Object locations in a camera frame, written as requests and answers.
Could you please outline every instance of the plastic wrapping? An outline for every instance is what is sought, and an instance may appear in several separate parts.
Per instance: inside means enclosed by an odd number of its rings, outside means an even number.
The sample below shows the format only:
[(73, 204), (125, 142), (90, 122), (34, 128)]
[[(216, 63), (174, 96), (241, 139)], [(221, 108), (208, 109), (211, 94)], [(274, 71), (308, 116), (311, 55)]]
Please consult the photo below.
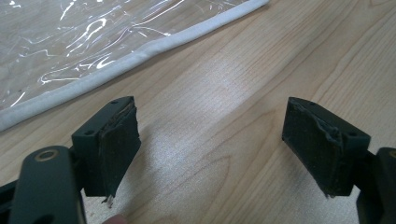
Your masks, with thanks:
[[(37, 96), (43, 102), (54, 90), (96, 76), (106, 67), (118, 66), (120, 59), (133, 56), (142, 46), (214, 19), (246, 1), (2, 1), (0, 115), (4, 110), (9, 114), (11, 107)], [(259, 3), (242, 10), (238, 16), (266, 3), (256, 2)], [(234, 19), (224, 19), (213, 29)], [(210, 29), (197, 35), (204, 35)]]

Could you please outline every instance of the wood grain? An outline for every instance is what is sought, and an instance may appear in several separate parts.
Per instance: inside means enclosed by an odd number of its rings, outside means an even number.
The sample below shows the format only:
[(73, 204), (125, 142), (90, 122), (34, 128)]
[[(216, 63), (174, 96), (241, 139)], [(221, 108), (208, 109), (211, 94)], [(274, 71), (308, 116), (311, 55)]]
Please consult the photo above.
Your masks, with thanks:
[(396, 147), (396, 2), (273, 0), (106, 85), (0, 133), (0, 184), (111, 99), (133, 95), (143, 145), (111, 209), (90, 223), (358, 223), (281, 141), (289, 96), (318, 102)]

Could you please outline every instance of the metal ring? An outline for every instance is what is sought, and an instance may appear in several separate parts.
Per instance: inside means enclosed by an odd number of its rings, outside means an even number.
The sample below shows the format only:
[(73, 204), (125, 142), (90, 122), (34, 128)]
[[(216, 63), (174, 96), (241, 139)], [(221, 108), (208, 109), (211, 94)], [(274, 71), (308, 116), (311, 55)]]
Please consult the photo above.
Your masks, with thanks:
[(49, 160), (52, 160), (53, 158), (55, 158), (56, 156), (58, 156), (58, 154), (59, 154), (58, 150), (48, 149), (48, 150), (38, 153), (35, 156), (35, 160), (36, 161), (49, 161)]

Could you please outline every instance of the white foam strip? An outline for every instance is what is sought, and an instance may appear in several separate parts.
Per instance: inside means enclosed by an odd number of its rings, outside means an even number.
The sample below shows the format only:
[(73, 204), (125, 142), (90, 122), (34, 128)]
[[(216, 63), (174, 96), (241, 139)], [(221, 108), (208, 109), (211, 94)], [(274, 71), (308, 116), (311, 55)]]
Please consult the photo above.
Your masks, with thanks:
[(91, 91), (109, 80), (117, 77), (145, 62), (149, 58), (188, 43), (202, 35), (216, 30), (231, 21), (247, 15), (264, 6), (269, 0), (250, 0), (233, 7), (219, 15), (200, 22), (174, 35), (153, 40), (142, 45), (135, 52), (124, 56), (114, 63), (71, 82), (57, 90), (41, 94), (33, 99), (0, 111), (0, 132), (30, 117), (49, 110), (57, 105)]

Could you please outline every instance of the table surface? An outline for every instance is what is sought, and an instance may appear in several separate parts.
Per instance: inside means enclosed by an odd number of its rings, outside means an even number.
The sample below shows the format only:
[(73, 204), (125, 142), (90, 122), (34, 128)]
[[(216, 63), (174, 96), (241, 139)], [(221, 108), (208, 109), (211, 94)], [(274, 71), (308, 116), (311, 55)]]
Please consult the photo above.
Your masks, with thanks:
[(396, 147), (396, 1), (273, 0), (266, 7), (0, 133), (0, 184), (112, 99), (133, 95), (142, 147), (112, 208), (89, 223), (358, 223), (281, 141), (289, 96)]

